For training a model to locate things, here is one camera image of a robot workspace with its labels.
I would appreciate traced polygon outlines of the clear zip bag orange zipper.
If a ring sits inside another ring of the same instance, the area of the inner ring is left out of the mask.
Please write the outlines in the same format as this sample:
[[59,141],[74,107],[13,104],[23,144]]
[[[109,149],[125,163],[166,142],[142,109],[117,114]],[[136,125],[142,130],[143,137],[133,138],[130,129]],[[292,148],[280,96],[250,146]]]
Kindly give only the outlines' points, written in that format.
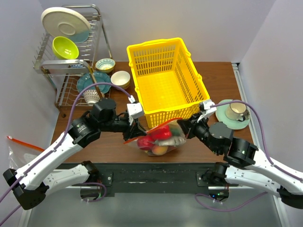
[[146,135],[129,139],[124,144],[143,151],[148,156],[163,156],[186,143],[186,136],[178,120],[179,118],[170,119],[147,131]]

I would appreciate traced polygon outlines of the red apple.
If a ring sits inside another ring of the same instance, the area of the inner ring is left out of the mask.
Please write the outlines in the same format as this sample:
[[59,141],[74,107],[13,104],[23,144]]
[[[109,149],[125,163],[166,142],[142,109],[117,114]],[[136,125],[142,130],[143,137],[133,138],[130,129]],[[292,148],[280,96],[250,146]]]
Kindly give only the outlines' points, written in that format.
[[138,148],[141,150],[148,151],[148,150],[151,150],[154,146],[154,140],[149,136],[140,137],[136,143],[137,143]]

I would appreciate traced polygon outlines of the red bell pepper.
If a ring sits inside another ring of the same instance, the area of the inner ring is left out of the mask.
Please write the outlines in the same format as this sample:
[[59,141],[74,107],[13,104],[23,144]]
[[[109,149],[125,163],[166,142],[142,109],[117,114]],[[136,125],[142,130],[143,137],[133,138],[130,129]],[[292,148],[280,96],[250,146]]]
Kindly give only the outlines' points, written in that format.
[[169,125],[164,125],[162,127],[156,128],[150,133],[150,137],[153,140],[167,140],[172,137]]

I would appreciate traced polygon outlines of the peach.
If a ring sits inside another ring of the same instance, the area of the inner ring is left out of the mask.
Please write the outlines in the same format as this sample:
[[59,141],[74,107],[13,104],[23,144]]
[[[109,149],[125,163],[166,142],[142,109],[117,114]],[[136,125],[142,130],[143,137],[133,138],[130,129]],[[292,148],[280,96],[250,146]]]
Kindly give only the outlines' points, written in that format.
[[162,156],[168,152],[169,146],[157,146],[155,145],[151,151],[156,156]]

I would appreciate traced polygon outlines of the green cucumber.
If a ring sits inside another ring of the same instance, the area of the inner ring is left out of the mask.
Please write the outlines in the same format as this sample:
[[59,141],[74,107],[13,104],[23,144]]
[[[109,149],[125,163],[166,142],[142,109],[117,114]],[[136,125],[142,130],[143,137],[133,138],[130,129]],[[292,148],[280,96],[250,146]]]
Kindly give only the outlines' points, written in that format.
[[172,125],[169,128],[170,128],[170,131],[171,131],[173,136],[182,136],[183,135],[182,129],[179,128],[178,126]]

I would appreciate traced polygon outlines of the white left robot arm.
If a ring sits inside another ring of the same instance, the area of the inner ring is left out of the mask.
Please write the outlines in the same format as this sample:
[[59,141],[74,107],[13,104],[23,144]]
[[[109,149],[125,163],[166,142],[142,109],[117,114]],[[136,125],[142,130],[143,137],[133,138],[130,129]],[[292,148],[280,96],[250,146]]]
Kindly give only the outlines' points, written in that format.
[[19,168],[8,169],[3,176],[24,210],[40,204],[51,193],[74,184],[94,185],[99,171],[83,161],[74,168],[54,174],[67,158],[98,140],[102,132],[120,132],[124,140],[145,135],[138,118],[144,115],[140,103],[127,104],[125,113],[116,114],[113,99],[101,99],[91,110],[75,119],[60,137],[34,160]]

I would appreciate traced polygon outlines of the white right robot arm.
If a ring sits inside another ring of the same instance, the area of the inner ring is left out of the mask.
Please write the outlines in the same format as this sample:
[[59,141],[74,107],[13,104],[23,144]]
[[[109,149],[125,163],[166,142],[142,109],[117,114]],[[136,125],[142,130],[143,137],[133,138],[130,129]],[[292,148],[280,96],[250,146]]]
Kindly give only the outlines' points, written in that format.
[[208,121],[193,116],[189,120],[178,120],[188,139],[197,137],[216,155],[223,156],[223,162],[215,163],[207,173],[207,181],[217,186],[237,184],[264,190],[293,208],[303,207],[303,181],[295,179],[299,173],[290,168],[281,171],[274,167],[261,149],[254,144],[234,137],[233,130],[224,123],[208,125]]

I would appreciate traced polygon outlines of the spare zip bag orange zipper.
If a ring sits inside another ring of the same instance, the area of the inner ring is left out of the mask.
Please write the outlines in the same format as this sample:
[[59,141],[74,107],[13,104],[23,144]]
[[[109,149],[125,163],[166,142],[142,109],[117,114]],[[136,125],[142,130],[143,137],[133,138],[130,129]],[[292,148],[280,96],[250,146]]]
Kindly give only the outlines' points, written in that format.
[[17,150],[9,147],[9,167],[11,169],[17,170],[23,167],[44,151],[41,147],[18,140],[12,136],[7,135],[6,137],[12,144],[18,144]]

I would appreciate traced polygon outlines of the grey patterned bowl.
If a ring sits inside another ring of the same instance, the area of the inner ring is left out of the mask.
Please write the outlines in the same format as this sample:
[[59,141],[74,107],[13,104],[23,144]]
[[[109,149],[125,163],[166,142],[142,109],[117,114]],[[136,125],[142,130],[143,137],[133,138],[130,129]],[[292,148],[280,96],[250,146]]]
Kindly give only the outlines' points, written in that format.
[[95,103],[97,103],[101,98],[104,98],[105,95],[101,92],[101,95],[98,94],[97,90],[94,89],[89,89],[86,90],[83,93],[83,97],[85,102],[89,105],[89,106],[93,106]]

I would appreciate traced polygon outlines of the mint green saucer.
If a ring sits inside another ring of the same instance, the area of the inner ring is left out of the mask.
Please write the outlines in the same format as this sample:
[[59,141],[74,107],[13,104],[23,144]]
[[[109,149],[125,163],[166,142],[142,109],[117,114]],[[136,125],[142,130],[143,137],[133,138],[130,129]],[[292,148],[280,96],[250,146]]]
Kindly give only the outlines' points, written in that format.
[[223,122],[225,125],[227,125],[228,128],[233,130],[241,130],[248,126],[250,119],[245,120],[244,122],[234,121],[230,120],[225,115],[225,110],[228,107],[229,104],[222,105],[217,107],[217,110],[215,112],[215,116],[219,122]]

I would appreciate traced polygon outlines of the white bowl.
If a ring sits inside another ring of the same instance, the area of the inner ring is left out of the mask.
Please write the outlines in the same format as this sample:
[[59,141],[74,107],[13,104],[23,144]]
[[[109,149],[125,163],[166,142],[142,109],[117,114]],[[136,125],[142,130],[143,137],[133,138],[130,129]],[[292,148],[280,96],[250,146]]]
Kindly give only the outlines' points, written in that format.
[[130,86],[130,74],[127,71],[117,71],[111,76],[111,82],[123,89],[128,89]]

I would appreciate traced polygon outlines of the teal patterned small bowl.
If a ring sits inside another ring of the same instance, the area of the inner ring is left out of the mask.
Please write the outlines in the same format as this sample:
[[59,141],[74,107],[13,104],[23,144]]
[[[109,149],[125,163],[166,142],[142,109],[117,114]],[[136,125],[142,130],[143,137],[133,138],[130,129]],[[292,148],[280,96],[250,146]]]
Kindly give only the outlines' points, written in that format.
[[96,62],[95,69],[103,73],[110,73],[116,65],[116,62],[111,58],[103,58]]

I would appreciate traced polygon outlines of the metal dish rack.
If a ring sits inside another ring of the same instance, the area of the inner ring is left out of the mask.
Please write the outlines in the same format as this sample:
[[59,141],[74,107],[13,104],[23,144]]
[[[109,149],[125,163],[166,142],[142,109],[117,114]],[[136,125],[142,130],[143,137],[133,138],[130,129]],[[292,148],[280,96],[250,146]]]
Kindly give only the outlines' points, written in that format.
[[97,70],[102,57],[99,48],[112,58],[101,11],[95,4],[63,5],[45,9],[41,15],[45,30],[34,61],[34,70],[49,81],[55,92],[54,105],[65,117],[78,94],[79,79]]

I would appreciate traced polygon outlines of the yellow plastic basket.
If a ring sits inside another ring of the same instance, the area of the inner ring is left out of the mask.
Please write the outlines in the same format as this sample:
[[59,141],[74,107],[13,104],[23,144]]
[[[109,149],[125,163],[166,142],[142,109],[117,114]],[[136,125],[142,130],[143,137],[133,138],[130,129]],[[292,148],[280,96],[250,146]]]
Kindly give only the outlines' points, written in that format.
[[210,98],[181,38],[133,44],[127,55],[149,128],[174,118],[188,119]]

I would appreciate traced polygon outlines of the lime green bowl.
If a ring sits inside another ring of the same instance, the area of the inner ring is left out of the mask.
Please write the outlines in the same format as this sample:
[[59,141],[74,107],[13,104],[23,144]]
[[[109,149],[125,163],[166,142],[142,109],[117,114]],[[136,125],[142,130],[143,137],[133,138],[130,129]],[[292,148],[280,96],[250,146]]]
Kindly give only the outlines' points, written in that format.
[[52,51],[59,60],[74,60],[79,56],[77,45],[64,36],[57,36],[53,39]]

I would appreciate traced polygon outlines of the large cream plate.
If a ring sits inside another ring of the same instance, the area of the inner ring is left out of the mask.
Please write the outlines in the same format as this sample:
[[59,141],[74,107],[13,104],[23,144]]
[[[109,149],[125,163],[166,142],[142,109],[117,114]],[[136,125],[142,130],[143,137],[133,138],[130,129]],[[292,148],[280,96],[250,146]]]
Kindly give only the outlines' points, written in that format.
[[89,21],[79,12],[65,7],[51,7],[42,12],[41,22],[53,37],[63,36],[76,44],[89,38],[91,26]]

